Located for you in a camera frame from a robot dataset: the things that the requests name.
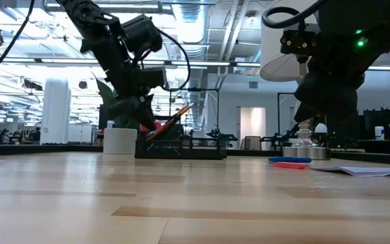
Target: ceiling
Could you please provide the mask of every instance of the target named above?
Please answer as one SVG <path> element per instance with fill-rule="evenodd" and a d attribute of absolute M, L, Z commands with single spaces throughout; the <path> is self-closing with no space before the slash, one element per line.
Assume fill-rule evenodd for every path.
<path fill-rule="evenodd" d="M 261 42 L 261 14 L 271 1 L 267 0 L 101 0 L 100 6 L 120 18 L 128 21 L 140 12 L 147 12 L 153 23 L 172 37 L 188 52 L 192 61 L 227 61 L 259 62 Z M 0 1 L 0 29 L 4 44 L 0 46 L 0 55 L 19 29 L 28 9 L 29 0 Z M 54 0 L 37 1 L 20 38 L 10 50 L 8 57 L 40 59 L 92 59 L 91 54 L 81 54 L 81 36 Z M 183 60 L 177 46 L 164 38 L 162 49 L 152 53 L 147 60 Z M 25 63 L 7 63 L 0 66 L 0 116 L 3 113 L 17 113 L 20 121 L 38 123 L 41 120 L 41 107 L 44 93 L 25 88 L 26 82 L 45 86 L 48 77 L 55 73 L 64 73 L 69 78 L 72 89 L 71 123 L 98 122 L 98 106 L 102 103 L 94 77 L 103 79 L 105 74 L 100 67 L 79 65 L 61 67 L 26 65 Z M 211 79 L 208 73 L 217 73 L 216 68 L 195 68 L 189 87 L 206 88 Z M 186 79 L 184 67 L 167 67 L 167 81 L 171 87 L 177 87 Z M 228 89 L 239 90 L 239 85 L 247 87 L 247 80 L 239 84 L 238 77 L 246 75 L 229 75 Z M 79 82 L 86 81 L 87 89 L 80 89 Z M 170 94 L 160 88 L 153 90 L 155 99 L 153 110 L 157 115 L 174 113 L 188 102 L 198 104 L 188 113 L 187 124 L 195 129 L 202 125 L 202 113 L 205 94 L 202 92 L 175 92 L 175 99 L 169 105 Z"/>

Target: red object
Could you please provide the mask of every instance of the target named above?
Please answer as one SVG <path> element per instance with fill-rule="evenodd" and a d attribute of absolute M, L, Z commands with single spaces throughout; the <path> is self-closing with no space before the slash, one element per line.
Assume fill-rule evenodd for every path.
<path fill-rule="evenodd" d="M 308 167 L 308 163 L 289 163 L 289 162 L 276 162 L 274 167 L 283 167 L 287 169 L 305 169 Z"/>
<path fill-rule="evenodd" d="M 162 129 L 162 123 L 159 121 L 159 120 L 155 120 L 154 121 L 154 126 L 156 127 L 155 130 L 160 130 Z M 146 127 L 144 127 L 143 125 L 139 125 L 139 129 L 142 131 L 142 132 L 149 132 L 150 130 L 147 129 Z"/>

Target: blue object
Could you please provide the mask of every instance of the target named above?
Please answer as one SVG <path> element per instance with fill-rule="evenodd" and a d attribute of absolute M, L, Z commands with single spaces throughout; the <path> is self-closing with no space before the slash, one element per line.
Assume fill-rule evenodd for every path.
<path fill-rule="evenodd" d="M 270 157 L 269 162 L 288 162 L 288 163 L 311 163 L 311 158 L 298 157 Z"/>

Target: white column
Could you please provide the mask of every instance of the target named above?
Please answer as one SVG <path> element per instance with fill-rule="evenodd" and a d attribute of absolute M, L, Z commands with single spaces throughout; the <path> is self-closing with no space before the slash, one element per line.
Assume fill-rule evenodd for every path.
<path fill-rule="evenodd" d="M 66 77 L 46 80 L 40 144 L 68 142 L 70 98 L 70 84 Z"/>

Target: ceiling pipe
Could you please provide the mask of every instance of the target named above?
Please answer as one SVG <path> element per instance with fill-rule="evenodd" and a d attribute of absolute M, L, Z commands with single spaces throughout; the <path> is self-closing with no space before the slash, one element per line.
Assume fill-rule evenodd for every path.
<path fill-rule="evenodd" d="M 244 18 L 246 17 L 246 11 L 248 10 L 248 5 L 250 2 L 251 2 L 251 0 L 244 0 L 243 1 L 243 5 L 242 5 L 242 8 L 240 10 L 240 16 L 238 18 L 237 25 L 234 29 L 233 36 L 232 36 L 231 41 L 230 41 L 230 46 L 228 47 L 227 55 L 225 56 L 225 60 L 229 60 L 231 57 L 231 53 L 233 52 L 234 45 L 236 44 L 238 33 L 240 32 L 240 29 L 242 28 L 242 24 L 243 24 Z"/>
<path fill-rule="evenodd" d="M 238 5 L 238 0 L 233 0 L 231 2 L 230 19 L 228 20 L 227 28 L 223 36 L 221 51 L 219 52 L 219 57 L 217 59 L 218 61 L 222 61 L 223 55 L 225 53 L 225 49 L 228 44 L 228 39 L 230 38 L 231 30 L 233 28 L 234 18 L 236 17 L 237 5 Z"/>

